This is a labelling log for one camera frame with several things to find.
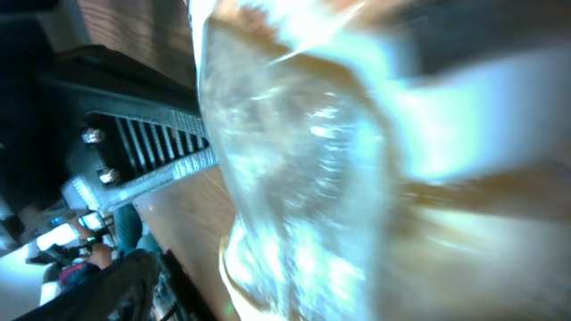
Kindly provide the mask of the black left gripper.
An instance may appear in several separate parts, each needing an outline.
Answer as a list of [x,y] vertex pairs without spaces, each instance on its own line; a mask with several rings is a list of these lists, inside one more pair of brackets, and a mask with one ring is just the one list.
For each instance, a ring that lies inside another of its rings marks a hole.
[[115,210],[210,169],[196,94],[123,53],[57,53],[32,17],[1,23],[1,205]]

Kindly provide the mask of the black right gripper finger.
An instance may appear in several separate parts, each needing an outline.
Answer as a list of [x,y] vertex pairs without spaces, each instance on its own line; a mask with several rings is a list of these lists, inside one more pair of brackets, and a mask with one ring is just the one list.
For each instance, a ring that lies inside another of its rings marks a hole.
[[136,250],[17,321],[147,320],[159,279],[154,253]]

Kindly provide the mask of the clear brown snack bag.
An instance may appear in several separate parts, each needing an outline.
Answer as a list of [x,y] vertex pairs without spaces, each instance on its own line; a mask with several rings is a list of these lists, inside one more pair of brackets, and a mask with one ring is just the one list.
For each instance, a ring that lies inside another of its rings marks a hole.
[[569,2],[188,11],[240,318],[569,319]]

